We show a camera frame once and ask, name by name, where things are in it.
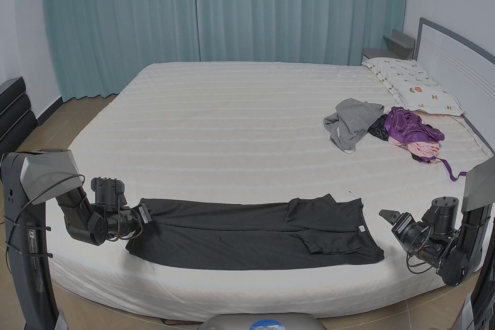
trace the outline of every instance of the floral pillow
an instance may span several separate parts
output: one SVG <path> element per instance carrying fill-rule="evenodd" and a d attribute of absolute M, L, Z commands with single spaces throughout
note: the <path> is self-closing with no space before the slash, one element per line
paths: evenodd
<path fill-rule="evenodd" d="M 380 79 L 406 110 L 451 116 L 464 113 L 457 100 L 435 83 L 416 61 L 372 58 L 364 61 L 363 66 Z"/>

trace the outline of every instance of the gray towel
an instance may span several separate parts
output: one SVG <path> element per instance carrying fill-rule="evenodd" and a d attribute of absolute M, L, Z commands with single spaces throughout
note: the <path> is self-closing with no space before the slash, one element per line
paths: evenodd
<path fill-rule="evenodd" d="M 337 147 L 350 154 L 370 125 L 382 116 L 384 106 L 350 98 L 337 104 L 335 110 L 336 113 L 325 117 L 323 125 Z"/>

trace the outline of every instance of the pink garment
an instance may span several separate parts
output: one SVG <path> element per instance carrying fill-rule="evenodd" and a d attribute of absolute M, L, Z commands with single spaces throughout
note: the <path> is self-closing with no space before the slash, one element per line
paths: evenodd
<path fill-rule="evenodd" d="M 410 151 L 418 157 L 431 158 L 436 157 L 440 151 L 440 145 L 437 142 L 426 142 L 426 141 L 413 141 L 411 143 L 400 143 L 396 141 L 393 137 L 389 136 L 389 143 L 394 146 L 399 146 L 405 150 Z"/>

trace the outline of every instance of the white label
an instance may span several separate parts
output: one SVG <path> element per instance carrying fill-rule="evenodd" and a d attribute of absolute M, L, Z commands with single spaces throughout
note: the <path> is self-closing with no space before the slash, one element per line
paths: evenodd
<path fill-rule="evenodd" d="M 395 230 L 395 232 L 400 234 L 402 231 L 404 231 L 404 228 L 407 227 L 407 225 L 411 222 L 411 220 L 412 220 L 412 217 L 407 216 L 407 219 L 404 220 L 404 222 L 400 225 L 399 228 L 397 228 L 397 230 Z"/>
<path fill-rule="evenodd" d="M 141 213 L 141 217 L 143 218 L 143 221 L 145 222 L 145 224 L 148 224 L 149 221 L 145 215 L 145 210 L 143 209 L 142 206 L 139 207 L 139 213 Z"/>

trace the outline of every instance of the round sticker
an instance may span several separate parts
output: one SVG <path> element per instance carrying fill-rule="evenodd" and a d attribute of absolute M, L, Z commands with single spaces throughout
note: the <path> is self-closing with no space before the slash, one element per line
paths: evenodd
<path fill-rule="evenodd" d="M 285 327 L 279 321 L 265 319 L 263 321 L 257 321 L 251 326 L 250 330 L 285 330 Z"/>

